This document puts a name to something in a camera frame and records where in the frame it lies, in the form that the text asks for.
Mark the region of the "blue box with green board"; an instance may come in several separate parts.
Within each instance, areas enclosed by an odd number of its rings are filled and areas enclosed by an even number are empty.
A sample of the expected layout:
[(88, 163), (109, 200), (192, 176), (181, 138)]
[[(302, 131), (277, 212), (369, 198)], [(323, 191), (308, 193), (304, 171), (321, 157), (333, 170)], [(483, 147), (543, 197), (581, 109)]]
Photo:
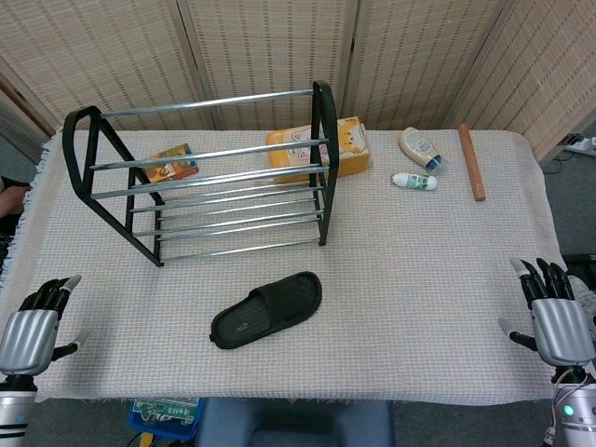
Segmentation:
[(130, 406), (128, 422), (137, 431), (166, 440), (190, 441), (196, 436), (206, 400), (140, 399)]

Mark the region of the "wooden rolling pin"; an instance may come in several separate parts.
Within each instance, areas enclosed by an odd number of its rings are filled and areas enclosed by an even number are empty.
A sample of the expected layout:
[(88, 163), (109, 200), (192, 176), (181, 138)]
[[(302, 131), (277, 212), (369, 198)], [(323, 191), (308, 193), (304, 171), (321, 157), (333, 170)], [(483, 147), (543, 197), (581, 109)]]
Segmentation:
[(458, 126), (459, 138), (464, 154), (464, 159), (467, 165), (467, 173), (470, 181), (472, 195), (477, 202), (484, 201), (486, 198), (481, 172), (478, 165), (478, 160), (474, 151), (473, 142), (471, 139), (470, 129), (466, 123), (461, 123)]

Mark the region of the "bamboo folding screen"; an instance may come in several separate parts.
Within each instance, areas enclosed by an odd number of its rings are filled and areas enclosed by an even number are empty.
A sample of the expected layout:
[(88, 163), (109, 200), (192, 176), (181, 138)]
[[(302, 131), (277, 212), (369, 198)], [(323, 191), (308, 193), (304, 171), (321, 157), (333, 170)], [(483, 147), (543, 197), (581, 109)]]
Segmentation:
[(0, 74), (57, 127), (304, 124), (277, 91), (330, 84), (370, 129), (521, 134), (535, 157), (596, 124), (596, 0), (0, 0)]

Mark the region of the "black metal shoe rack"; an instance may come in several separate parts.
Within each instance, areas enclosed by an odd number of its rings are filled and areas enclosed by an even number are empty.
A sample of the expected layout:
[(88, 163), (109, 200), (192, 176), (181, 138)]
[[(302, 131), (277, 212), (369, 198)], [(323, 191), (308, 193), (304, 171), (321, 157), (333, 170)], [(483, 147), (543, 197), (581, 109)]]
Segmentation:
[[(318, 226), (315, 240), (324, 246), (339, 172), (337, 115), (332, 89), (327, 83), (316, 81), (312, 88), (301, 90), (131, 109), (129, 114), (150, 115), (160, 111), (204, 109), (303, 96), (312, 99), (311, 136), (305, 141), (147, 160), (133, 157), (108, 121), (113, 117), (112, 113), (104, 113), (95, 106), (72, 111), (64, 121), (62, 150), (74, 193), (158, 267), (167, 261), (161, 253), (161, 246), (167, 241), (217, 237), (275, 226), (315, 223)], [(205, 161), (297, 148), (309, 149), (308, 164), (166, 183), (151, 183), (142, 170), (143, 167), (169, 161)], [(194, 216), (194, 209), (199, 206), (225, 204), (225, 209), (218, 208), (215, 213), (231, 213), (233, 208), (229, 205), (237, 201), (292, 194), (301, 195), (304, 202), (312, 204), (312, 210), (194, 226), (166, 228), (163, 225), (171, 218), (169, 210), (188, 208), (189, 214)]]

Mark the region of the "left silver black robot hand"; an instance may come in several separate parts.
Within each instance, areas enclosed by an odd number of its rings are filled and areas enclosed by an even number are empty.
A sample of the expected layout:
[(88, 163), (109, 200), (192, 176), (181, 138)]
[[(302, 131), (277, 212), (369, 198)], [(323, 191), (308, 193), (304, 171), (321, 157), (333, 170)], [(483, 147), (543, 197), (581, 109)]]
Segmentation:
[(0, 342), (0, 373), (35, 377), (87, 341), (89, 331), (83, 330), (71, 343), (56, 345), (63, 312), (80, 280), (79, 275), (51, 279), (10, 314)]

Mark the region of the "black slipper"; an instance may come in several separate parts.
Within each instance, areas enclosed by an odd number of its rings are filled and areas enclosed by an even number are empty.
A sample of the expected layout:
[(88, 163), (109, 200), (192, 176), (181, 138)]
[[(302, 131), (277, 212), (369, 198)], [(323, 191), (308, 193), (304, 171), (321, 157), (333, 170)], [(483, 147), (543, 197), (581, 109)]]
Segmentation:
[(321, 283), (313, 272), (265, 284), (215, 316), (210, 341), (221, 349), (248, 345), (311, 318), (321, 299)]

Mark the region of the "white woven tablecloth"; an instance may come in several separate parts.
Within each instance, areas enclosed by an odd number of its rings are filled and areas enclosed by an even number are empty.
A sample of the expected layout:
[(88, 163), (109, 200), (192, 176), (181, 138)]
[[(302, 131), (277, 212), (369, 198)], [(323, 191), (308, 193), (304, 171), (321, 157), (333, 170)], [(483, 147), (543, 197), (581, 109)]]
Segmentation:
[(42, 398), (275, 397), (492, 405), (547, 397), (551, 370), (497, 320), (531, 329), (510, 259), (561, 259), (529, 142), (474, 131), (488, 197), (469, 192), (458, 135), (431, 193), (395, 187), (393, 132), (339, 181), (328, 242), (314, 223), (210, 231), (156, 266), (74, 194), (48, 146), (4, 275), (0, 335), (24, 298), (81, 276), (58, 332), (90, 337), (37, 381)]

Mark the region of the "beige squeeze bottle blue cap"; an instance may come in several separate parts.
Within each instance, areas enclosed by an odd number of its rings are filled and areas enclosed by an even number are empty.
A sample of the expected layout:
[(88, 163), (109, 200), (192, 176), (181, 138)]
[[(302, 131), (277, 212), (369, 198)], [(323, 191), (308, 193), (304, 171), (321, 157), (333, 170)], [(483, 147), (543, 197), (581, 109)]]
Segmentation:
[(437, 174), (443, 168), (441, 155), (424, 133), (409, 127), (399, 137), (401, 151), (430, 174)]

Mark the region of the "orange snack packet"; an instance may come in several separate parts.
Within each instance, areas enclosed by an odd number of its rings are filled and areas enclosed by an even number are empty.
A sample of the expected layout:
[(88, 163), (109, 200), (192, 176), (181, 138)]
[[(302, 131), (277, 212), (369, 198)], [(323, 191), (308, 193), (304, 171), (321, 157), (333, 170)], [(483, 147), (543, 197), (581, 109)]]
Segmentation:
[[(149, 156), (149, 159), (186, 156), (191, 154), (192, 151), (189, 145), (184, 143), (161, 153)], [(199, 172), (198, 165), (194, 160), (169, 161), (166, 164), (146, 166), (143, 167), (142, 170), (151, 183), (177, 181), (193, 176)]]

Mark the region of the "small white green bottle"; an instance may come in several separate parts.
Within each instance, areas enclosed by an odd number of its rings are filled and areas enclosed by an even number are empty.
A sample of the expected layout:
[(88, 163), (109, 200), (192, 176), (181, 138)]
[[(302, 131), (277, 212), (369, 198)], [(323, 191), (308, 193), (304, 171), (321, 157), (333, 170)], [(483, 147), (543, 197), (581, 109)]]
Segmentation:
[(406, 172), (394, 174), (391, 180), (398, 187), (423, 191), (433, 191), (438, 184), (434, 176)]

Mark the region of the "white power strip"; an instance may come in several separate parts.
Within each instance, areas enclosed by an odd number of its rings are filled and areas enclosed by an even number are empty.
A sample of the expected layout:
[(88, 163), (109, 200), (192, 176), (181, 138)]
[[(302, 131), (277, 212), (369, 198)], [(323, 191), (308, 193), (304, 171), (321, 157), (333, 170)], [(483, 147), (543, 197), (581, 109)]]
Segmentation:
[(579, 133), (567, 134), (559, 142), (559, 146), (568, 152), (596, 156), (596, 137), (586, 137)]

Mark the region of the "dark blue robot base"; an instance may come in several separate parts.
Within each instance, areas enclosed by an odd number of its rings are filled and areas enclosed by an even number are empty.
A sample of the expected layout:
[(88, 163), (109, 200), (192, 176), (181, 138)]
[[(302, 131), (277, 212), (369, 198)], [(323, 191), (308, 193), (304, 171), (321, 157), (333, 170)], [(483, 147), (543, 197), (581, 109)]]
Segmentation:
[(208, 398), (196, 447), (396, 447), (387, 400)]

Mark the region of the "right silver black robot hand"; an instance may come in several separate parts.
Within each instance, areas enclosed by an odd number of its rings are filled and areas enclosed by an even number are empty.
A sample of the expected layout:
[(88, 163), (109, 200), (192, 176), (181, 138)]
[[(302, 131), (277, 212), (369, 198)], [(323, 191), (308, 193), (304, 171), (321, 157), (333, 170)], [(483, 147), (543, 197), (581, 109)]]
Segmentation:
[(537, 265), (512, 258), (533, 333), (513, 329), (505, 318), (498, 324), (512, 342), (534, 352), (552, 367), (583, 367), (596, 359), (588, 314), (576, 299), (567, 273), (555, 263), (538, 258)]

